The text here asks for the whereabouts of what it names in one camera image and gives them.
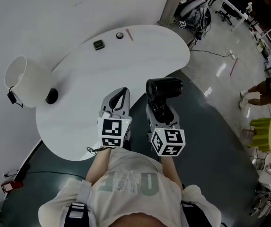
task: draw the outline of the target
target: yellow stool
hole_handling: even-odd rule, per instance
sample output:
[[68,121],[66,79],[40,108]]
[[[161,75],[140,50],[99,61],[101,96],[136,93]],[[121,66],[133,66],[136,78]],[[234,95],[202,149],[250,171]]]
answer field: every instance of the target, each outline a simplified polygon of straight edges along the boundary
[[271,118],[251,120],[250,125],[255,127],[256,134],[249,146],[271,152]]

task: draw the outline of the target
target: chair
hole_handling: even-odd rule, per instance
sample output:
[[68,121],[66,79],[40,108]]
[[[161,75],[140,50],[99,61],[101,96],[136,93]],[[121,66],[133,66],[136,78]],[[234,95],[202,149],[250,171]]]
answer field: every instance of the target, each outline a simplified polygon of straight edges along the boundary
[[233,17],[237,17],[238,16],[238,13],[233,10],[232,8],[230,8],[229,5],[223,3],[222,4],[222,8],[226,11],[226,13],[224,13],[223,11],[216,11],[215,13],[219,13],[223,16],[223,19],[222,21],[225,21],[225,19],[227,19],[227,21],[229,22],[230,25],[232,25],[232,22],[230,21],[230,18],[229,18],[229,15],[230,16],[233,16]]

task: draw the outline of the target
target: lamp shade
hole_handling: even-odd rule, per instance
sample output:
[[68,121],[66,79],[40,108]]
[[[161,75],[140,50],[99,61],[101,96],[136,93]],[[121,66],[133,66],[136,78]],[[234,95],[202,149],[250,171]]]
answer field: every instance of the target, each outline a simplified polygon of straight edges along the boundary
[[52,73],[25,56],[18,56],[8,66],[4,82],[24,105],[36,107],[50,92]]

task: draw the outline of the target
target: black camera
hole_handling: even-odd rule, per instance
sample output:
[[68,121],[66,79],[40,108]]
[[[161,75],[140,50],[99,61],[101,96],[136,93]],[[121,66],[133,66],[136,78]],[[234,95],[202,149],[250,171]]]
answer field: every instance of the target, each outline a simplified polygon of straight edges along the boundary
[[178,78],[149,79],[146,83],[148,105],[159,123],[168,125],[174,115],[166,104],[166,99],[179,96],[183,91],[183,83]]

